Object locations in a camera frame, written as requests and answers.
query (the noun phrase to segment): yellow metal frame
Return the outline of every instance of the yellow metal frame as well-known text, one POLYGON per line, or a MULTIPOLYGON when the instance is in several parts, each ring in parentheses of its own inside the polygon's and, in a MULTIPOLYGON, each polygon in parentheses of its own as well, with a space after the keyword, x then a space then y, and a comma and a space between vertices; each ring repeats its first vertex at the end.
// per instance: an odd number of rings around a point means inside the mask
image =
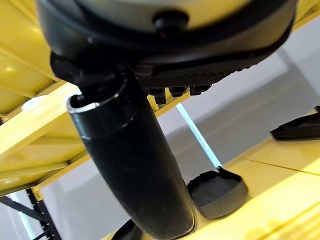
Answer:
MULTIPOLYGON (((301 0, 294 30, 319 14, 320 0, 301 0)), ((53 76, 33 0, 0 1, 0 29, 0 136, 6 136, 0 140, 0 195, 30 186, 39 192, 90 158, 65 109, 77 88, 53 76), (24 102, 42 95, 40 105, 21 112, 24 102)), ((158 117, 189 96, 167 94, 162 107, 148 100, 158 117)))

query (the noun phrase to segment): black plastic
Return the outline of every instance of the black plastic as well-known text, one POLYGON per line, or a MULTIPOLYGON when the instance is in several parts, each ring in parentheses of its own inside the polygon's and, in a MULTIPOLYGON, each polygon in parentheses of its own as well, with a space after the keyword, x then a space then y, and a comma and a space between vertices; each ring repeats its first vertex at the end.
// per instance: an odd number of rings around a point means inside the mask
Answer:
POLYGON ((158 240, 194 230, 192 202, 178 164, 138 82, 99 102, 67 108, 103 178, 132 220, 158 240))
POLYGON ((217 170, 202 173, 188 184, 194 205, 208 220, 232 214, 248 196, 248 188, 241 176, 222 167, 217 170))
POLYGON ((277 141, 310 140, 320 138, 320 107, 317 113, 289 121, 270 133, 277 141))
POLYGON ((130 219, 116 233, 111 240, 141 240, 144 232, 130 219))
POLYGON ((172 39, 114 25, 75 0, 36 2, 53 52, 81 67, 128 63, 146 89, 209 86, 259 63, 288 38, 297 4, 252 0, 220 21, 172 39))

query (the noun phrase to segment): black metal rack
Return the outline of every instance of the black metal rack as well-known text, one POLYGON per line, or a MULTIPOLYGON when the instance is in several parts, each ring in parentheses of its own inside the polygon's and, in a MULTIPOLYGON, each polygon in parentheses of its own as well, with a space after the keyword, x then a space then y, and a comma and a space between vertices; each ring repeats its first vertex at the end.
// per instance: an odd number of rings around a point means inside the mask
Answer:
POLYGON ((43 237, 46 237, 48 240, 62 240, 59 232, 48 212, 46 204, 43 200, 37 200, 32 189, 26 189, 26 193, 31 201, 33 209, 12 200, 7 196, 0 197, 0 203, 7 205, 10 208, 13 208, 19 212, 28 215, 29 217, 36 219, 40 222, 43 229, 43 233, 34 238, 33 240, 40 240, 43 237))

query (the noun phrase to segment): white wall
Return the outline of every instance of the white wall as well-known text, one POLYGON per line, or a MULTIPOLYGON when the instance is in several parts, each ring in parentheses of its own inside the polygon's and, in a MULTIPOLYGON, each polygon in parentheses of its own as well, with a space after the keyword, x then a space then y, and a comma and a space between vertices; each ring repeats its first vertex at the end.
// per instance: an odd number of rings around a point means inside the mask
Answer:
MULTIPOLYGON (((223 163, 268 137, 278 125, 320 104, 319 29, 320 18, 295 32, 262 63, 183 103, 223 163)), ((186 182, 212 168, 175 108, 158 121, 186 182)), ((129 218, 92 161, 42 193, 64 240, 98 240, 129 218)))

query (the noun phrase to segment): yellow shelf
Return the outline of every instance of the yellow shelf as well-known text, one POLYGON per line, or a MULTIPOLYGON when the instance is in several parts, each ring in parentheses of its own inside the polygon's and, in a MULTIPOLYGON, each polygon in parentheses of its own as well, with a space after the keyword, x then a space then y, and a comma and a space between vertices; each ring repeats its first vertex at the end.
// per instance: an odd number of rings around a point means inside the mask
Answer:
POLYGON ((270 137, 239 158, 320 176, 319 150, 320 140, 276 141, 270 137))
MULTIPOLYGON (((308 231, 320 223, 319 212, 316 214, 320 209, 319 176, 240 158, 225 168, 243 177, 249 199, 234 214, 219 221, 207 221, 198 214, 196 232, 183 240, 285 240, 272 238, 284 234, 292 234, 288 240, 316 239, 307 234, 298 236, 299 230, 308 231)), ((111 240, 112 235, 103 240, 111 240)))
MULTIPOLYGON (((300 1, 295 29, 319 15, 319 2, 300 1)), ((39 190, 89 157, 65 108, 76 88, 54 77, 50 69, 50 49, 37 22, 35 1, 1 0, 0 30, 0 118, 5 122, 0 136, 6 136, 0 139, 3 195, 40 184, 34 188, 39 190), (26 101, 42 95, 47 96, 40 106, 21 112, 26 101)), ((162 108, 152 96, 148 100, 160 116, 189 96, 168 94, 162 108)))

